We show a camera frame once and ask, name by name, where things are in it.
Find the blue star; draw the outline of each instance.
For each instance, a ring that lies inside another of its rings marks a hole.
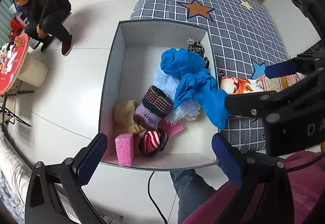
[[[264,62],[259,65],[253,59],[251,59],[251,63],[253,64],[253,67],[255,69],[253,75],[251,76],[251,79],[257,79],[261,75],[264,75],[266,67]]]

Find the screw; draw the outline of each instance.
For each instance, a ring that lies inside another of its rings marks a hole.
[[[277,166],[278,166],[279,168],[283,168],[283,167],[284,167],[284,164],[281,163],[281,162],[277,162]]]
[[[42,162],[37,162],[37,163],[35,164],[35,167],[36,167],[36,168],[40,168],[40,167],[42,166],[42,164],[43,164]]]
[[[257,110],[256,110],[256,109],[251,109],[251,114],[252,114],[253,116],[256,116],[256,115],[257,115]]]
[[[253,157],[248,157],[248,158],[246,159],[246,161],[247,161],[248,163],[250,163],[250,164],[254,164],[254,163],[255,163],[255,159],[254,159]]]
[[[67,159],[64,160],[64,163],[65,163],[65,164],[71,164],[72,161],[73,161],[72,158],[67,158]]]
[[[269,123],[276,122],[280,119],[280,114],[279,113],[271,113],[266,116],[266,121]]]
[[[261,96],[260,97],[260,100],[267,100],[267,99],[269,99],[269,95],[264,95],[264,96]]]

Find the purple knitted fabric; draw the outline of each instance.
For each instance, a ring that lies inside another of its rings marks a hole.
[[[141,104],[136,108],[133,120],[148,130],[157,130],[161,118]]]

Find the pink foam block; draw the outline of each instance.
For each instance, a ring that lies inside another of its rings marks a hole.
[[[167,133],[169,137],[174,136],[176,133],[179,133],[184,129],[181,123],[177,122],[175,125],[170,125],[164,119],[159,121],[158,127]]]
[[[131,166],[133,160],[133,133],[120,134],[115,139],[119,166]]]

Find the blue gripper pad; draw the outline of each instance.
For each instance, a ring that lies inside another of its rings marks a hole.
[[[73,171],[79,186],[87,185],[107,149],[107,137],[98,133],[91,143],[82,148],[76,157]]]
[[[286,76],[286,75],[294,75],[297,73],[298,66],[297,63],[289,60],[286,62],[274,64],[267,66],[265,68],[265,75],[267,78],[276,78],[276,77],[281,77],[281,76]]]
[[[218,158],[218,165],[229,181],[240,188],[243,184],[243,170],[246,163],[241,152],[230,145],[221,134],[212,137],[212,149]]]

